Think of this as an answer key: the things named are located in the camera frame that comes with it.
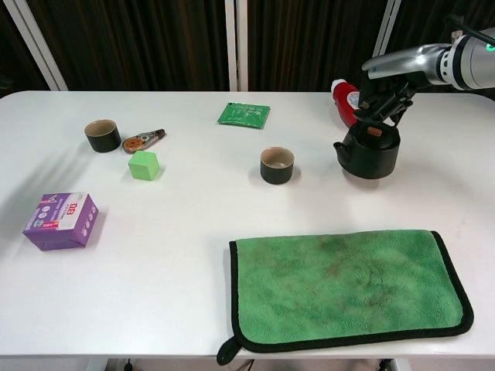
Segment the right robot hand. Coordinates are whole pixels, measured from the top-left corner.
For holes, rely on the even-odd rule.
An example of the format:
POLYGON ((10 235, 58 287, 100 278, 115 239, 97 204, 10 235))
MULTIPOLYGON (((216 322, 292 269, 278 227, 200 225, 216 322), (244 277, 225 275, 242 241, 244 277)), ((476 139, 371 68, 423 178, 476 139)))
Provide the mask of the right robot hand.
POLYGON ((376 124, 391 119, 398 124, 420 89, 445 83, 439 61, 449 49, 445 43, 427 44, 365 62, 354 116, 361 122, 376 124))

